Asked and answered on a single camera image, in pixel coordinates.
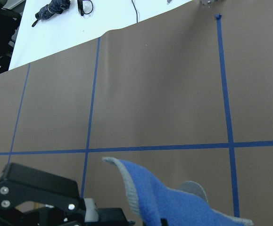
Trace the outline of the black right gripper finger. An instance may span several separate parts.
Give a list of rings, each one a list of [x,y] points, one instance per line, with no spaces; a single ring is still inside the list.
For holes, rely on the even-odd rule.
[[[86,207],[76,181],[10,163],[0,177],[0,210],[9,210],[24,202],[48,204],[61,210],[68,219],[82,224],[85,221]]]

